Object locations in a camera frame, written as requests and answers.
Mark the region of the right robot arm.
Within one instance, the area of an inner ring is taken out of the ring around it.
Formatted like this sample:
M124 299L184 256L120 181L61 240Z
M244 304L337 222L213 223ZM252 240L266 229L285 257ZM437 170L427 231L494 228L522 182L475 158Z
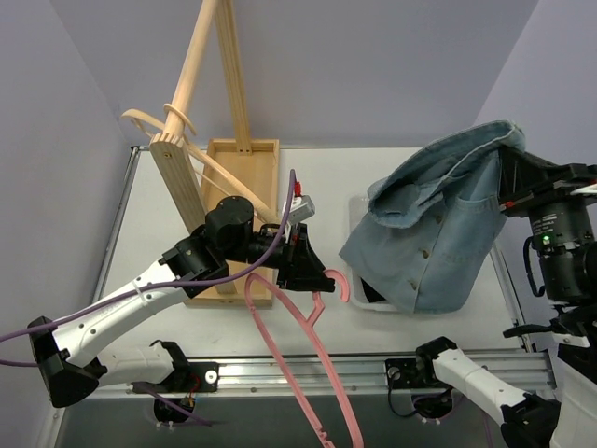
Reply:
M537 298L557 314L547 325L524 324L507 338L547 333L557 344L564 379L561 399L542 399L499 379L446 337L416 350L414 373L425 385L460 391L500 427L509 447L593 447L596 444L596 236L588 208L596 202L596 168L558 165L527 152L503 149L498 202L508 217L528 218L524 268L538 256L544 284Z

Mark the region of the light blue denim shirt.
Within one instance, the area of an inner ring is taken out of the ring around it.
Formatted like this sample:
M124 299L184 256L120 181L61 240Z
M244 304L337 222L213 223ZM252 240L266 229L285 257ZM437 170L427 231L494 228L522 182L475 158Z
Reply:
M525 150L509 120L421 148L368 188L368 210L340 258L402 314L460 310L507 220L498 205L502 149Z

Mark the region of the beige plastic hanger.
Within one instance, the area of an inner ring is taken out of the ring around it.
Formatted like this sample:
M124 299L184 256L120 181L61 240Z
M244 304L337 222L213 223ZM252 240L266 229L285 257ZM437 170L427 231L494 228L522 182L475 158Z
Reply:
M165 124L151 115L143 112L139 109L131 108L121 114L124 119L129 119L132 124L138 128L142 133L147 135L150 139L153 139L156 135L149 132L145 123L157 130L163 131ZM278 217L276 212L266 205L257 195L250 190L239 178L233 173L227 170L223 165L217 162L213 157L208 156L206 152L199 150L199 148L192 142L190 142L187 136L183 133L182 139L184 141L184 149L187 154L190 155L197 161L200 161L205 167L209 167L215 170L215 172L221 175L224 180L234 188L241 196L248 199L255 208L255 215L261 218L265 223L279 223L281 219Z

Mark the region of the black skirt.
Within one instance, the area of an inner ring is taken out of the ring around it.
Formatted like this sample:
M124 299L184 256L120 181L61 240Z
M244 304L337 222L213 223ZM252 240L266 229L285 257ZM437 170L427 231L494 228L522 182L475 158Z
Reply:
M371 285L369 285L365 280L361 279L360 282L368 303L388 303L387 299L378 291L376 291Z

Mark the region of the pink plastic hanger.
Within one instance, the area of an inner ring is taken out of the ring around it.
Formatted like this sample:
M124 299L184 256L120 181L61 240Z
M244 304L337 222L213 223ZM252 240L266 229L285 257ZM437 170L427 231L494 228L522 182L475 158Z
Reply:
M313 409L311 403L308 401L307 396L303 392L301 386L299 385L298 380L292 373L291 369L288 367L282 352L279 350L275 341L268 332L265 323L261 319L259 311L254 304L254 300L251 293L251 287L254 283L259 283L264 288L266 288L296 320L297 324L302 329L303 333L311 343L312 348L314 349L315 354L317 355L324 369L324 372L326 373L327 379L330 382L330 385L332 386L337 403L340 406L340 411L344 419L344 423L348 429L352 446L364 447L364 438L359 427L357 418L355 416L352 404L348 398L342 380L340 379L340 375L334 367L330 354L327 352L325 346L323 345L321 339L315 331L315 325L318 322L324 310L326 309L325 304L321 298L321 293L312 293L313 308L311 313L308 316L305 316L294 304L294 302L292 302L280 288L275 286L272 282L268 281L265 277L258 273L249 273L246 276L243 291L245 305L257 326L257 330L260 333L262 340L269 348L271 355L273 356L276 364L281 370L283 377L286 379L287 384L290 386L295 400L298 403L300 409L302 410L309 425L311 426L316 438L319 440L323 447L334 447L333 441L329 438L327 432L324 429L323 424L319 420L315 410Z

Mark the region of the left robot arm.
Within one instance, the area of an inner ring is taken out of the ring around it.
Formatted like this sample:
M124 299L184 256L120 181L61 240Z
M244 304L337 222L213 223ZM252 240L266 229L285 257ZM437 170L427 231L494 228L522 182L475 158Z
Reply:
M229 263L277 272L281 289L333 292L335 282L315 255L306 225L277 234L254 229L254 207L244 197L223 199L189 237L179 241L124 287L59 323L41 316L29 325L34 359L51 404L65 408L107 385L146 383L156 392L184 392L192 368L174 342L133 349L112 343L161 311L200 295L229 276Z

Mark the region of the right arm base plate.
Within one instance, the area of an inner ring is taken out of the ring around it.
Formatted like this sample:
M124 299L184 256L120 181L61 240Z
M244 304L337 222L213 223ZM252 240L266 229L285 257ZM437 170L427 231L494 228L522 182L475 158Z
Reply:
M454 388L439 381L434 374L427 374L414 357L387 358L384 361L387 384L387 404L391 413L401 419L420 417L422 420L440 421L456 406ZM411 410L399 412L393 402L395 391L409 391Z

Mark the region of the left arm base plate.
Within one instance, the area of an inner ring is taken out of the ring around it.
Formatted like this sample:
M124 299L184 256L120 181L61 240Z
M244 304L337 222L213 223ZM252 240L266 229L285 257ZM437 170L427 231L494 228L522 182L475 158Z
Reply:
M199 395L215 393L218 381L218 363L192 362L185 368L175 370L159 384L133 383L132 392L154 398L153 415L160 424L207 426L207 423L199 420L199 416L191 415L195 412Z

